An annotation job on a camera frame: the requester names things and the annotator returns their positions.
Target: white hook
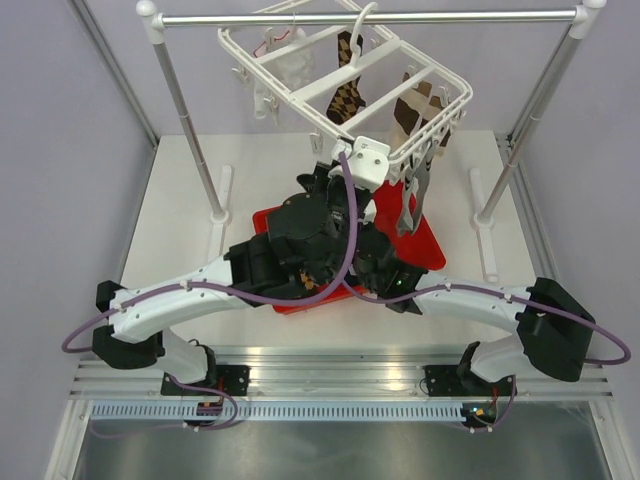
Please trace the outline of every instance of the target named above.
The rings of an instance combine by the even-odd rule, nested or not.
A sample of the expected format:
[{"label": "white hook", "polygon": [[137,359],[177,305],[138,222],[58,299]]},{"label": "white hook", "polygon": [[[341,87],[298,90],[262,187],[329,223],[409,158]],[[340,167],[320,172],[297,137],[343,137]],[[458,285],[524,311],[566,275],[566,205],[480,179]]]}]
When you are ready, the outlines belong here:
[{"label": "white hook", "polygon": [[358,45],[358,37],[360,36],[360,31],[362,30],[362,24],[364,23],[364,19],[367,15],[369,15],[374,10],[378,9],[378,4],[376,2],[371,2],[369,5],[362,9],[360,15],[358,15],[358,19],[356,20],[356,24],[353,26],[353,32],[351,33],[351,41],[349,42],[349,48],[351,49],[351,65],[355,66],[356,62],[362,55],[362,50],[360,49],[360,45]]}]

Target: gray wall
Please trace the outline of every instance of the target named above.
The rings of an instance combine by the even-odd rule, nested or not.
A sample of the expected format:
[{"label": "gray wall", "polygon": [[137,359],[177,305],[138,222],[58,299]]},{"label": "gray wall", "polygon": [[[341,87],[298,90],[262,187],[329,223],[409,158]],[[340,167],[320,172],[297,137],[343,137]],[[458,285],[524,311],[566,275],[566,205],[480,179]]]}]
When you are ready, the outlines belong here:
[{"label": "gray wall", "polygon": [[[182,133],[152,47],[135,14],[133,0],[88,0],[109,42],[159,133]],[[160,11],[173,14],[229,14],[251,12],[278,0],[157,0]],[[366,0],[358,0],[366,5]],[[381,10],[482,9],[566,7],[574,0],[380,0]],[[338,9],[331,0],[316,0],[311,11]],[[527,99],[552,51],[563,25],[459,25],[394,27],[402,38],[462,75],[475,97],[465,119],[466,128],[506,132]],[[261,133],[279,131],[270,119],[253,119],[253,94],[231,74],[236,66],[218,44],[216,29],[167,31],[167,45],[184,89],[196,128],[201,133]],[[256,45],[261,29],[253,30],[249,45]],[[335,42],[317,52],[318,70],[337,67]],[[402,72],[398,72],[398,81]],[[382,92],[363,91],[365,99]],[[318,108],[326,109],[326,104]],[[284,115],[284,131],[310,131],[310,126]],[[367,125],[370,131],[388,127],[388,118]]]},{"label": "gray wall", "polygon": [[[609,2],[529,149],[562,281],[635,358],[609,369],[640,448],[640,2]],[[615,347],[595,342],[612,358]]]},{"label": "gray wall", "polygon": [[116,275],[152,161],[64,0],[0,15],[0,478],[39,479],[78,358],[66,334]]}]

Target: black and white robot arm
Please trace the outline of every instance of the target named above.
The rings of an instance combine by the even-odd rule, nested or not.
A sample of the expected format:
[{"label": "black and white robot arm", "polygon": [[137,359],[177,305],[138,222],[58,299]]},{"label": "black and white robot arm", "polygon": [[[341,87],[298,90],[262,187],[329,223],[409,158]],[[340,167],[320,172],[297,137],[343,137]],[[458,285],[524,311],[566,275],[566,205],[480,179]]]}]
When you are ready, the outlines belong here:
[{"label": "black and white robot arm", "polygon": [[[503,339],[469,346],[458,370],[466,385],[486,387],[532,370],[565,381],[579,379],[592,331],[510,301],[511,295],[533,298],[593,322],[573,298],[551,280],[505,289],[456,282],[402,262],[388,237],[371,222],[371,211],[375,212],[372,192],[386,176],[388,147],[367,139],[356,142],[350,153],[362,222],[352,275],[347,279],[351,285],[362,285],[379,299],[390,300],[388,307],[400,313],[444,314],[508,332]],[[343,261],[349,219],[341,169],[318,164],[313,174],[302,175],[298,181],[305,193],[288,198],[268,216],[268,232],[231,247],[224,257],[147,288],[127,290],[112,282],[101,284],[98,308],[113,313],[108,325],[94,330],[93,351],[114,368],[153,367],[184,384],[215,386],[213,352],[179,338],[172,326],[263,304],[219,287],[278,299],[313,296],[317,286],[335,278]],[[439,291],[420,294],[435,286],[441,287]],[[495,295],[474,290],[478,287],[490,288]],[[394,301],[407,294],[416,295]]]}]

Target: red tray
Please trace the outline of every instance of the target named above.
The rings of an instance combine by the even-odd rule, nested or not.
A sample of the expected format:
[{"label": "red tray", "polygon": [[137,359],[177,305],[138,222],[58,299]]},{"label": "red tray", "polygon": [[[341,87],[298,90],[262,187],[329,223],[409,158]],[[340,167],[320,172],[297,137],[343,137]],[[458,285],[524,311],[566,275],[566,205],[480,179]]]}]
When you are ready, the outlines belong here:
[{"label": "red tray", "polygon": [[[417,267],[422,267],[426,270],[440,270],[444,268],[447,260],[438,245],[438,241],[433,236],[431,227],[427,223],[426,218],[422,217],[420,226],[415,235],[404,235],[398,237],[396,234],[396,223],[400,212],[402,211],[402,184],[398,183],[395,186],[385,183],[382,187],[376,190],[373,195],[373,199],[376,202],[378,209],[376,213],[375,225],[378,230],[387,234],[391,243],[396,249],[398,258],[403,262],[410,263]],[[411,197],[411,209],[415,208],[416,200]],[[256,233],[262,233],[267,231],[267,215],[280,207],[268,208],[261,210],[253,215],[253,227]],[[319,287],[318,291],[324,290],[325,287]],[[357,291],[360,293],[366,292],[366,289],[357,287]],[[273,307],[273,309],[284,315],[296,313],[300,311],[309,310],[320,305],[327,303],[337,302],[345,298],[349,298],[351,294],[343,286],[329,295],[327,298],[313,305],[307,305],[305,307]]]}]

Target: white pole connector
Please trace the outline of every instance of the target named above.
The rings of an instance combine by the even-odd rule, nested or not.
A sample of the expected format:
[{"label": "white pole connector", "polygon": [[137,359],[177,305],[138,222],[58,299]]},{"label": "white pole connector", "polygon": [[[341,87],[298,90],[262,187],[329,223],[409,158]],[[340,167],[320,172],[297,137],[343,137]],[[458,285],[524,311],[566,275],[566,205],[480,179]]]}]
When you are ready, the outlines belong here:
[{"label": "white pole connector", "polygon": [[156,4],[151,0],[140,0],[136,4],[136,13],[142,18],[149,41],[154,45],[164,43],[164,25],[162,14],[158,13]]},{"label": "white pole connector", "polygon": [[569,35],[576,40],[586,37],[606,4],[607,0],[582,0],[582,5],[578,5],[578,15],[569,30]]}]

